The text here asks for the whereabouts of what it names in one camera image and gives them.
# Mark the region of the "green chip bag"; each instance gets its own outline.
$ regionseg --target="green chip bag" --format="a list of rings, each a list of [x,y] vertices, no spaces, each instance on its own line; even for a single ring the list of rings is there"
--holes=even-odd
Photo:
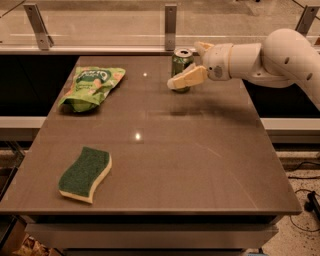
[[[122,68],[77,67],[70,90],[60,99],[74,112],[99,106],[125,74]]]

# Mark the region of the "soda can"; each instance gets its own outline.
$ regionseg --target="soda can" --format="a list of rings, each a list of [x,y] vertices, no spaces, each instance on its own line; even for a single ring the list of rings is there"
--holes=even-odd
[[[172,71],[171,76],[175,76],[185,70],[194,62],[193,53],[187,48],[178,48],[174,50],[172,55]],[[173,90],[175,92],[184,93],[190,90],[190,87]]]

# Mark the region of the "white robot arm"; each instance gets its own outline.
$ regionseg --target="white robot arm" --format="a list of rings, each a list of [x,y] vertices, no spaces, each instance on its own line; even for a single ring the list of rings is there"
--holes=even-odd
[[[241,78],[274,88],[296,83],[320,110],[320,55],[307,39],[291,29],[272,32],[262,44],[195,43],[202,65],[192,65],[169,79],[170,89]]]

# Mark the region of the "gray table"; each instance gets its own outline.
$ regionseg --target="gray table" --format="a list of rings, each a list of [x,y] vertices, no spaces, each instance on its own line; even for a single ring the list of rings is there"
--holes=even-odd
[[[56,102],[0,203],[2,214],[33,216],[27,230],[43,243],[258,247],[276,233],[281,216],[301,212],[241,80],[208,80],[177,94],[166,86],[167,56],[87,56],[77,65],[127,73],[91,113],[75,114]],[[113,159],[92,205],[58,191],[83,146]]]

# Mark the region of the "green sponge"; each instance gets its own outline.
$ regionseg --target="green sponge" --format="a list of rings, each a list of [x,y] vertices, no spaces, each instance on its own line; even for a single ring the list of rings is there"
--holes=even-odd
[[[111,170],[108,152],[83,147],[79,158],[65,171],[59,181],[63,196],[87,203],[93,202],[93,193]]]

